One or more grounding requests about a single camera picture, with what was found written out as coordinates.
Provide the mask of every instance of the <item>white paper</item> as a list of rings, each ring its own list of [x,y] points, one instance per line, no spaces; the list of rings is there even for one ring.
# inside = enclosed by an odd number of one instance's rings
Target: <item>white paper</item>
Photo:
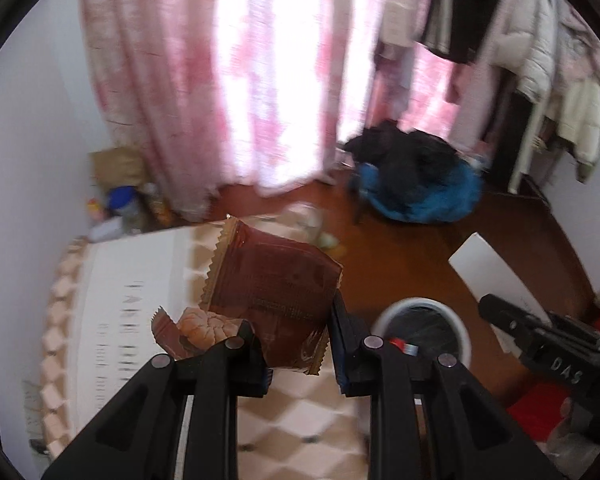
[[[466,286],[480,301],[487,294],[494,294],[509,303],[526,310],[551,325],[549,316],[538,300],[533,297],[522,280],[511,267],[493,250],[478,233],[467,238],[462,246],[452,254],[449,263],[462,278]],[[498,342],[506,353],[513,352],[516,357],[522,353],[514,339],[497,327],[494,327]]]
[[[75,435],[153,355],[151,318],[184,310],[190,228],[89,247],[75,300],[67,359]]]

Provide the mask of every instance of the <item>white puffer jacket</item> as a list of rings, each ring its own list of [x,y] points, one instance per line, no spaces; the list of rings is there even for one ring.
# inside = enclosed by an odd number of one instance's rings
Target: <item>white puffer jacket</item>
[[[549,0],[516,0],[491,63],[518,76],[517,89],[532,103],[550,91],[555,70],[556,15]]]

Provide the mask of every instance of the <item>wooden floor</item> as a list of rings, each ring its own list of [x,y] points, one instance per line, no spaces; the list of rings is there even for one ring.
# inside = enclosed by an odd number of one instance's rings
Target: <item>wooden floor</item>
[[[454,309],[469,331],[472,372],[508,403],[517,397],[529,373],[503,354],[493,332],[477,312],[477,303],[448,264],[451,254],[473,232],[480,233],[525,282],[547,310],[580,316],[592,291],[582,267],[557,223],[539,200],[485,193],[475,212],[455,224],[422,226],[393,222],[369,209],[359,225],[352,222],[354,200],[344,186],[318,182],[282,196],[259,197],[252,187],[227,186],[213,204],[211,220],[273,213],[296,201],[325,210],[325,229],[346,247],[342,295],[350,312],[373,320],[395,301],[423,296]]]

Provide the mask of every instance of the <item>black clothing pile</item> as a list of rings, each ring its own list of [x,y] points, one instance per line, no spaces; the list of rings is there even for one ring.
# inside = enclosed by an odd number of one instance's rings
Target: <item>black clothing pile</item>
[[[408,214],[432,184],[443,184],[460,161],[456,150],[439,137],[419,130],[408,133],[391,121],[365,128],[344,145],[356,164],[378,168],[378,200],[388,209]]]

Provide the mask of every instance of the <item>blue lid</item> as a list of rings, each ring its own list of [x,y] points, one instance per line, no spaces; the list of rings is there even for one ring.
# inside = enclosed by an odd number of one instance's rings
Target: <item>blue lid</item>
[[[120,209],[131,202],[136,196],[133,186],[115,187],[109,191],[109,209]]]

